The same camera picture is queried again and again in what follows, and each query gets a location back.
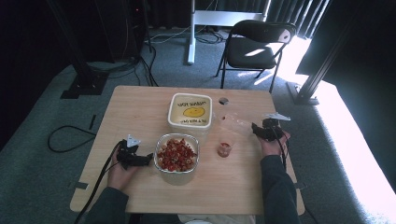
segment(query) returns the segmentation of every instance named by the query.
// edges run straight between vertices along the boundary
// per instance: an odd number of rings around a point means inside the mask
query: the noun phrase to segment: metal stand
[[[296,105],[318,105],[319,101],[316,96],[305,96],[303,94],[300,94],[301,91],[301,85],[294,83],[294,82],[288,82],[288,87],[289,91],[291,94],[291,97],[293,98],[293,101]]]
[[[64,47],[77,77],[69,91],[65,91],[61,99],[77,99],[80,95],[100,95],[106,84],[108,74],[99,74],[91,70],[87,65],[77,40],[75,39],[70,24],[57,0],[47,0],[50,10],[59,24],[61,32],[58,34],[59,41]]]

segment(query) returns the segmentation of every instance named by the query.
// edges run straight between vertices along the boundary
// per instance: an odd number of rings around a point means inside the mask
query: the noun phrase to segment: sleeve
[[[266,156],[262,167],[262,200],[265,223],[301,223],[296,189],[279,156]]]
[[[113,188],[105,188],[88,213],[86,224],[125,223],[128,195]]]

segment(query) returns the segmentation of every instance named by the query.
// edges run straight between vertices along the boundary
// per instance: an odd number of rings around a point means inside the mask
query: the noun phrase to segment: chair leg
[[[274,87],[274,82],[275,82],[275,78],[276,78],[276,74],[277,74],[277,69],[279,68],[279,65],[280,65],[280,60],[282,60],[282,51],[280,51],[279,58],[277,59],[275,73],[274,73],[273,79],[271,81],[271,86],[270,86],[270,90],[269,90],[270,93],[272,93],[272,88]]]
[[[261,71],[260,71],[260,73],[256,76],[256,77],[254,77],[254,78],[259,78],[261,75],[262,75],[262,73],[265,71],[265,69],[262,69]]]
[[[219,76],[219,71],[220,71],[221,65],[222,65],[223,63],[224,63],[224,52],[223,52],[223,54],[221,55],[221,60],[220,60],[220,63],[219,63],[218,72],[216,73],[215,77],[218,77],[218,76]]]
[[[220,86],[221,89],[224,88],[224,79],[225,79],[225,59],[223,62],[223,69],[222,69],[222,74],[221,74],[221,86]]]

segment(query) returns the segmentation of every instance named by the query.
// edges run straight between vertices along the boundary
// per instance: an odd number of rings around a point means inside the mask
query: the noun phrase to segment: desk leg
[[[189,47],[189,59],[188,64],[194,64],[195,57],[195,0],[191,0],[191,36],[190,36],[190,47]]]

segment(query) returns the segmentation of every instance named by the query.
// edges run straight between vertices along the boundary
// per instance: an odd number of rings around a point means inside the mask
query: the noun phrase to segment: chair seat
[[[243,37],[232,37],[230,40],[227,62],[234,68],[271,69],[276,66],[271,48]]]

